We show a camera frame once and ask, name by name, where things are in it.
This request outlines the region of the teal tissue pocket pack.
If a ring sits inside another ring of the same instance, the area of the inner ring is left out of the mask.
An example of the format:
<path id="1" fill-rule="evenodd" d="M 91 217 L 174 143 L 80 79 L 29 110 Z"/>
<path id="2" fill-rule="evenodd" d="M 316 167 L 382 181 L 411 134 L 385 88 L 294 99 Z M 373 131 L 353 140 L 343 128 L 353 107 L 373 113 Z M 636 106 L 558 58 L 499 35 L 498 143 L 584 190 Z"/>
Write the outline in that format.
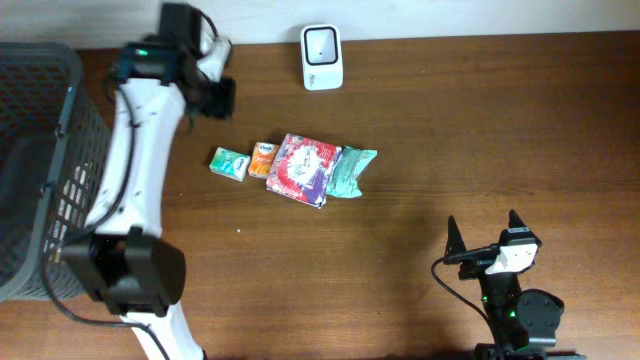
<path id="1" fill-rule="evenodd" d="M 251 158 L 223 147 L 217 147 L 209 164 L 212 173 L 221 175 L 239 182 L 246 176 Z"/>

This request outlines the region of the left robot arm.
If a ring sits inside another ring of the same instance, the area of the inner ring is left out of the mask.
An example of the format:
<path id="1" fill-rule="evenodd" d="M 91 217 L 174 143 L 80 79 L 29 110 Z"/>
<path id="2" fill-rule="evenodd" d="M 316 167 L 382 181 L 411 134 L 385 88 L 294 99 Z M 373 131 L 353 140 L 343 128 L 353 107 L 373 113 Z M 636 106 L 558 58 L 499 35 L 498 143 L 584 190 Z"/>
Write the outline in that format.
<path id="1" fill-rule="evenodd" d="M 150 359 L 203 359 L 180 300 L 184 253 L 162 238 L 161 203 L 173 139 L 189 113 L 225 119 L 233 45 L 203 11 L 165 2 L 158 30 L 128 43 L 111 75 L 115 119 L 105 171 L 83 229 L 59 255 L 89 297 L 129 328 Z"/>

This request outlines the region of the mint green wipes packet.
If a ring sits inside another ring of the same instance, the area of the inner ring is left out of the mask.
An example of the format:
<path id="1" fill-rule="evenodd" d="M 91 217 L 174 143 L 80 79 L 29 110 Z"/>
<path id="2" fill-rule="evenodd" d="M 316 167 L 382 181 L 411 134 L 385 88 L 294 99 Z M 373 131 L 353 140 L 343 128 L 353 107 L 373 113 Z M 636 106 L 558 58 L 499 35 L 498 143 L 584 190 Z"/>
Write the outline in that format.
<path id="1" fill-rule="evenodd" d="M 327 187 L 327 194 L 346 199 L 361 197 L 359 178 L 377 155 L 377 150 L 346 146 Z"/>

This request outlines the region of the red purple tissue pack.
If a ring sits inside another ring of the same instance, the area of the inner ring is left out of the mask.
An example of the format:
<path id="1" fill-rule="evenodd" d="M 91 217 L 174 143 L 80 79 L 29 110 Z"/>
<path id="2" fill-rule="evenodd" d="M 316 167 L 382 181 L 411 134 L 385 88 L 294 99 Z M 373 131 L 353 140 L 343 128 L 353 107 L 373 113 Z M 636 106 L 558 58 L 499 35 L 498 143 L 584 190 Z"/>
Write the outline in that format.
<path id="1" fill-rule="evenodd" d="M 266 188 L 320 209 L 342 152 L 341 146 L 287 134 L 272 163 Z"/>

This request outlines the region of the orange tissue pocket pack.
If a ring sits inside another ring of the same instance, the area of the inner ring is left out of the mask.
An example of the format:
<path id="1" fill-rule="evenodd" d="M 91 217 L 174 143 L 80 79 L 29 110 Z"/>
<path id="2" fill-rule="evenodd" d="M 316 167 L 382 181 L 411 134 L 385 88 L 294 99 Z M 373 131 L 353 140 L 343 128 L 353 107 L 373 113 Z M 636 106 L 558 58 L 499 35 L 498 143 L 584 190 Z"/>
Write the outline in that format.
<path id="1" fill-rule="evenodd" d="M 251 156 L 248 174 L 252 177 L 266 179 L 271 171 L 271 166 L 279 150 L 276 144 L 257 142 Z"/>

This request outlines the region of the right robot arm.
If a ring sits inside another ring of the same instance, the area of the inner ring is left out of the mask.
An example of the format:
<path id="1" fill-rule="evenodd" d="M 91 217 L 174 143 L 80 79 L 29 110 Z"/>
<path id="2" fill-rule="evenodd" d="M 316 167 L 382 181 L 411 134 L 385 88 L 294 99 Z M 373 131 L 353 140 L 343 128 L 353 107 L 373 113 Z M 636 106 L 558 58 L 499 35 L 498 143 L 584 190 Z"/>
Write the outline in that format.
<path id="1" fill-rule="evenodd" d="M 444 256 L 434 261 L 434 280 L 457 299 L 474 309 L 487 324 L 493 342 L 479 343 L 474 359 L 582 359 L 576 352 L 554 352 L 556 331 L 564 313 L 564 302 L 539 289 L 524 290 L 518 276 L 535 264 L 542 241 L 525 225 L 515 210 L 508 214 L 508 227 L 496 243 L 468 249 L 454 217 L 448 218 Z M 436 274 L 440 264 L 457 265 L 461 280 L 477 280 L 480 307 L 450 288 Z"/>

